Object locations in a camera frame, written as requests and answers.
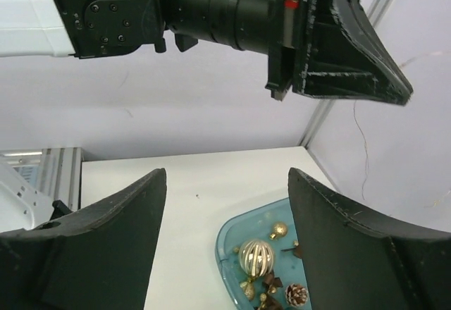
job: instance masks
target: bolt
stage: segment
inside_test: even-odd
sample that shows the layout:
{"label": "bolt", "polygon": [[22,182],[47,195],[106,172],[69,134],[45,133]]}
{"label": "bolt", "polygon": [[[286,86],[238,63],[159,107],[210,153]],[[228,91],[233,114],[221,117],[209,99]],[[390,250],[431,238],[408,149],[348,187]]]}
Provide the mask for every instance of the bolt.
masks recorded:
{"label": "bolt", "polygon": [[75,20],[75,28],[77,28],[78,30],[82,30],[83,29],[83,25],[80,22],[80,20]]}

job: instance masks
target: tabletop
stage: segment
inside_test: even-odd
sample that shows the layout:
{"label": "tabletop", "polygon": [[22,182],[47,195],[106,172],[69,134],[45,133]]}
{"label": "tabletop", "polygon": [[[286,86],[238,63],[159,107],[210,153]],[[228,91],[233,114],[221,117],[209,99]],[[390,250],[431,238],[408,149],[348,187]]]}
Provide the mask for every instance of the tabletop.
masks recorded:
{"label": "tabletop", "polygon": [[293,147],[86,162],[81,201],[87,206],[165,168],[166,206],[144,308],[233,310],[216,265],[216,236],[232,217],[288,197],[291,167],[332,187],[307,150]]}

